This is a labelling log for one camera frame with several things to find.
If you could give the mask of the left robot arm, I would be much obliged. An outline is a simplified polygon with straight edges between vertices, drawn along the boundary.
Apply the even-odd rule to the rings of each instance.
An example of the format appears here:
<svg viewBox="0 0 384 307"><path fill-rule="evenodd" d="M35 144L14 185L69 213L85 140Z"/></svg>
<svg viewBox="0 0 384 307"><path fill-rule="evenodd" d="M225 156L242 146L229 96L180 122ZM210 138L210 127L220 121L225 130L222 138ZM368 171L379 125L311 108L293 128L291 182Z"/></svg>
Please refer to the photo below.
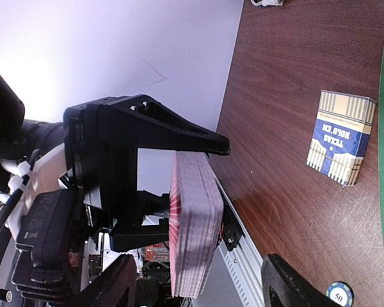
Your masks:
<svg viewBox="0 0 384 307"><path fill-rule="evenodd" d="M0 161L21 161L34 150L64 147L70 185L84 196L87 221L109 232L112 250L124 252L168 239L163 223L143 230L142 218L167 196L139 191L141 148L228 155L228 138L191 123L147 95L106 97L69 107L58 123L24 117L21 99L0 76Z"/></svg>

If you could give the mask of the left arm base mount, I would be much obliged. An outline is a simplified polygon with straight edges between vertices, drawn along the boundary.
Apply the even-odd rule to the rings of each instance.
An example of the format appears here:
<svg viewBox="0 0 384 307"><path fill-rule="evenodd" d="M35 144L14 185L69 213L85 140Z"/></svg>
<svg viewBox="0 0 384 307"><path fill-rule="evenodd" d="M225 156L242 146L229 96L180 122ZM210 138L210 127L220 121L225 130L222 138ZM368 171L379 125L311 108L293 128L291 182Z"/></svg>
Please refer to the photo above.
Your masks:
<svg viewBox="0 0 384 307"><path fill-rule="evenodd" d="M241 228L237 217L230 207L225 206L223 209L220 237L229 252L237 247L242 236L243 229Z"/></svg>

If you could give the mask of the red playing card deck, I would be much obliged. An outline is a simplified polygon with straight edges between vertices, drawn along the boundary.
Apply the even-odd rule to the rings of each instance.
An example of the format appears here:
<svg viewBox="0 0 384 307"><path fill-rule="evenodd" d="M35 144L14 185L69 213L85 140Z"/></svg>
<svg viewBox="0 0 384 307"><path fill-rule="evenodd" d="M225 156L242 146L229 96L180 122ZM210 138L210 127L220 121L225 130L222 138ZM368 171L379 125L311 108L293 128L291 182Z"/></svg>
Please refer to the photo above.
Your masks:
<svg viewBox="0 0 384 307"><path fill-rule="evenodd" d="M206 154L175 152L170 188L172 296L198 298L218 243L224 204Z"/></svg>

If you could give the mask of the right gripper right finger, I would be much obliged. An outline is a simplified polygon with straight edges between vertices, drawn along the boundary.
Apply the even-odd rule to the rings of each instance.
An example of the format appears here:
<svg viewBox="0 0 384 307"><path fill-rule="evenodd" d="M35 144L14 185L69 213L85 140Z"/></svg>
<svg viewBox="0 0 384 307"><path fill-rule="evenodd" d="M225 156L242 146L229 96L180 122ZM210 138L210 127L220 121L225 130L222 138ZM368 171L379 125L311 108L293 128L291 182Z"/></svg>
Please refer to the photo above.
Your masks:
<svg viewBox="0 0 384 307"><path fill-rule="evenodd" d="M266 306L338 306L312 286L278 254L264 257L261 267L262 291Z"/></svg>

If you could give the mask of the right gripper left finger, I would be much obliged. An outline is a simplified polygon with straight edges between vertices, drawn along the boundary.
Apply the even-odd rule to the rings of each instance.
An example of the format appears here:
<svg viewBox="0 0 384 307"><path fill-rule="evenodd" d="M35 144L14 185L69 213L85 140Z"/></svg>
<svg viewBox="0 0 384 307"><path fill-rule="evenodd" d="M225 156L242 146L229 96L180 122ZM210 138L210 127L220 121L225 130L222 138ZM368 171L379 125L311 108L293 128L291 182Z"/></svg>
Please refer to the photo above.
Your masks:
<svg viewBox="0 0 384 307"><path fill-rule="evenodd" d="M80 306L134 306L136 264L133 256L120 255L79 294Z"/></svg>

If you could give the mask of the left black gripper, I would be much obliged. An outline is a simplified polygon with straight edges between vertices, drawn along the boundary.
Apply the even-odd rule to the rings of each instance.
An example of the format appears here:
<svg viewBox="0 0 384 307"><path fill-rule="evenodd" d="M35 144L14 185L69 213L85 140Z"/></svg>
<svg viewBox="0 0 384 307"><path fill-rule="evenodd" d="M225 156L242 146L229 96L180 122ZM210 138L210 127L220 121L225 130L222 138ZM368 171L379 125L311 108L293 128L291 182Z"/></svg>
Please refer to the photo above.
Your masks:
<svg viewBox="0 0 384 307"><path fill-rule="evenodd" d="M68 175L89 224L127 252L169 239L170 195L138 191L138 148L230 153L225 136L187 121L147 95L78 105L63 115Z"/></svg>

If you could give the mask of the teal poker chip stack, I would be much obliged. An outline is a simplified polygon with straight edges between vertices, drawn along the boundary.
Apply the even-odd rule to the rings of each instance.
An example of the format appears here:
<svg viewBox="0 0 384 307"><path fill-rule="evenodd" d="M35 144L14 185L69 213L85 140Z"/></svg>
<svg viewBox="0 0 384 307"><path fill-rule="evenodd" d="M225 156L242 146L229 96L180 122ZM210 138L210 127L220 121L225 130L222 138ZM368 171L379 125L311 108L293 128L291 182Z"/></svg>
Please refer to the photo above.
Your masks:
<svg viewBox="0 0 384 307"><path fill-rule="evenodd" d="M352 307L354 303L353 290L343 281L331 283L326 290L326 297L342 307Z"/></svg>

